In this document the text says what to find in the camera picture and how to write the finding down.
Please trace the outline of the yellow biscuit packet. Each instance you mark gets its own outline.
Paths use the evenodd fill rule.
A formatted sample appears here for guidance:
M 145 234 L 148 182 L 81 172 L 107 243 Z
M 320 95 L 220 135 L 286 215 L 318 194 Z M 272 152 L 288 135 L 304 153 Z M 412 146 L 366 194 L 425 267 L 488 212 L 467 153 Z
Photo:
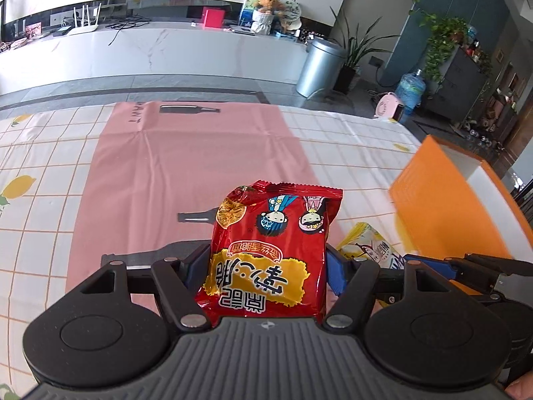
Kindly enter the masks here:
M 357 222 L 337 250 L 347 258 L 365 258 L 384 269 L 403 270 L 405 267 L 404 257 L 366 222 Z

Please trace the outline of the red noodle snack bag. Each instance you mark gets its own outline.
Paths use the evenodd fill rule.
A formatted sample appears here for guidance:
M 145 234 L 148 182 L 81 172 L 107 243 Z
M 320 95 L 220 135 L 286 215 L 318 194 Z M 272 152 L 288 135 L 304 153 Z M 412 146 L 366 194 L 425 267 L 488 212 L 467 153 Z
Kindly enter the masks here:
M 257 181 L 222 201 L 208 272 L 195 301 L 224 317 L 313 318 L 326 309 L 326 243 L 340 189 Z

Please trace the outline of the orange storage box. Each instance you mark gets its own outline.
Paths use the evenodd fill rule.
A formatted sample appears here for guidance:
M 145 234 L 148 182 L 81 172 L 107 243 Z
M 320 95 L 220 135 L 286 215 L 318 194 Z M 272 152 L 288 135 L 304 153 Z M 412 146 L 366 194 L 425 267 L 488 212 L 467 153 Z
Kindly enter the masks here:
M 388 190 L 415 253 L 532 261 L 532 229 L 489 164 L 428 135 Z

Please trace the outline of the pink table mat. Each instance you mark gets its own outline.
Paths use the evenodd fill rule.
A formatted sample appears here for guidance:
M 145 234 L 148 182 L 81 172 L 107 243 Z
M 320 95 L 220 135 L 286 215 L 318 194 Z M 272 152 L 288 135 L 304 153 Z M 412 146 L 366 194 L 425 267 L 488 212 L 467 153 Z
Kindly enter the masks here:
M 92 155 L 71 241 L 67 287 L 132 255 L 208 242 L 227 195 L 257 181 L 324 187 L 274 106 L 120 103 Z

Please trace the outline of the dark grey side cabinet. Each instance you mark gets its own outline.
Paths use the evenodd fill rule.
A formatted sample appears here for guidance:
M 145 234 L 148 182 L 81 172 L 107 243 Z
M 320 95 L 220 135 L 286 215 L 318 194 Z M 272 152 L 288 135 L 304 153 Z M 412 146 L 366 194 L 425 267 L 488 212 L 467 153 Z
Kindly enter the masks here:
M 441 80 L 428 83 L 423 108 L 451 123 L 462 123 L 472 110 L 488 77 L 461 48 L 454 51 L 440 71 Z

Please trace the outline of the pink small heater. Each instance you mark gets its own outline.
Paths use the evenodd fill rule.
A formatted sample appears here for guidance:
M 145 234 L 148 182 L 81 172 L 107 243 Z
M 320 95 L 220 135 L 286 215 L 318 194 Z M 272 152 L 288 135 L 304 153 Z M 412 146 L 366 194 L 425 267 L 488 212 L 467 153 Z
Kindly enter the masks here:
M 394 93 L 387 92 L 381 96 L 374 111 L 374 117 L 399 121 L 403 115 L 404 103 Z

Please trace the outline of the blue water bottle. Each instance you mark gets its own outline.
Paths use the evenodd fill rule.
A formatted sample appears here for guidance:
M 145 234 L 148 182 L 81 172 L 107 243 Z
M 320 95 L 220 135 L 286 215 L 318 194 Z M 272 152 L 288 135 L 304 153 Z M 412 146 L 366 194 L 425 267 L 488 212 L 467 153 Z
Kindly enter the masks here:
M 421 103 L 425 90 L 426 84 L 421 69 L 406 73 L 401 77 L 395 95 L 402 102 L 406 115 L 413 114 L 415 108 Z

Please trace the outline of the hanging ivy plant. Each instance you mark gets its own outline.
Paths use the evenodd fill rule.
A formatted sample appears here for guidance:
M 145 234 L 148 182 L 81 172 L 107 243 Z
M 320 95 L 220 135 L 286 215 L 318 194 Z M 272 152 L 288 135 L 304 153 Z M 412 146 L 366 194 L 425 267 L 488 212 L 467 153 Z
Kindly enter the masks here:
M 409 0 L 411 7 L 385 75 L 397 80 L 416 69 L 428 81 L 441 80 L 441 67 L 466 35 L 467 23 L 453 0 Z

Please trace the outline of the potted green plant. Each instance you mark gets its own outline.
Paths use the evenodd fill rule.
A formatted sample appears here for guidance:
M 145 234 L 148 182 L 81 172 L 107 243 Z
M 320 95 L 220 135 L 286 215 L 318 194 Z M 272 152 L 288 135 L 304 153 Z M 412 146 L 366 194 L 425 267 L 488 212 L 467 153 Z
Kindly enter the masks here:
M 332 7 L 330 10 L 334 17 L 334 25 L 340 29 L 340 47 L 346 52 L 346 59 L 340 68 L 339 76 L 333 89 L 342 94 L 348 94 L 354 81 L 359 77 L 358 69 L 360 61 L 372 53 L 390 53 L 390 50 L 379 47 L 377 43 L 388 39 L 397 39 L 399 35 L 379 35 L 372 33 L 382 19 L 381 16 L 364 31 L 360 30 L 359 24 L 357 24 L 354 33 L 352 33 L 350 31 L 349 21 L 344 12 L 341 9 L 335 12 Z

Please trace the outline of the silver trash can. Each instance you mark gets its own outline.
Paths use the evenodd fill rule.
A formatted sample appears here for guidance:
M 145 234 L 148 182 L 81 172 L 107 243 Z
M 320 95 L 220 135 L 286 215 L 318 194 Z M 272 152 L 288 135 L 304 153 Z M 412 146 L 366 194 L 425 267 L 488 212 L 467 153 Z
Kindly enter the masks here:
M 307 44 L 306 52 L 295 91 L 304 98 L 310 98 L 318 91 L 334 87 L 348 52 L 339 44 L 319 37 Z

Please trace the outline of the white marble tv cabinet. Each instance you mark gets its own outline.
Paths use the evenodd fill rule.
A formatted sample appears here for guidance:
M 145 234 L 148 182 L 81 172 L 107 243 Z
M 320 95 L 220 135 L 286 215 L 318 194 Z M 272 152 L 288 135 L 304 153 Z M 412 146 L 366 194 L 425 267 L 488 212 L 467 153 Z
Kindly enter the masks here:
M 186 23 L 48 36 L 1 55 L 1 92 L 129 75 L 210 75 L 296 83 L 302 43 Z

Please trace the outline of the white wifi router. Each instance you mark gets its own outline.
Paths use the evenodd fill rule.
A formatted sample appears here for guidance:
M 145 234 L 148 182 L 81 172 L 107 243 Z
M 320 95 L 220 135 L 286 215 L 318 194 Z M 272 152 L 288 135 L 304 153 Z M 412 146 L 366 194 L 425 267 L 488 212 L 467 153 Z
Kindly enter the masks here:
M 80 15 L 78 15 L 76 9 L 73 9 L 73 26 L 67 32 L 67 35 L 95 32 L 99 27 L 100 11 L 101 5 L 93 8 L 89 5 L 83 5 L 80 9 Z

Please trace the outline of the red box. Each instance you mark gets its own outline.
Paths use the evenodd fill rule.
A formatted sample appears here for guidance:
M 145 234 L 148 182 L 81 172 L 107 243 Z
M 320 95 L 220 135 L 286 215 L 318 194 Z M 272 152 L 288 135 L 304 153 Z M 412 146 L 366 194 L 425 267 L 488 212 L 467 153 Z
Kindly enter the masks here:
M 204 6 L 201 25 L 203 28 L 221 29 L 224 24 L 225 11 L 215 7 Z

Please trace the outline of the teddy bear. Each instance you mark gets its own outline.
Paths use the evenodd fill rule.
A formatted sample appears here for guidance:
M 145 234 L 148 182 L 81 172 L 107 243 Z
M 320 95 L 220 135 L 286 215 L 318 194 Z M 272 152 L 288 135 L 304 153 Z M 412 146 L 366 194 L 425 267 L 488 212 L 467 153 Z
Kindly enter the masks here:
M 302 27 L 302 10 L 293 0 L 245 0 L 239 26 L 254 35 L 295 35 Z

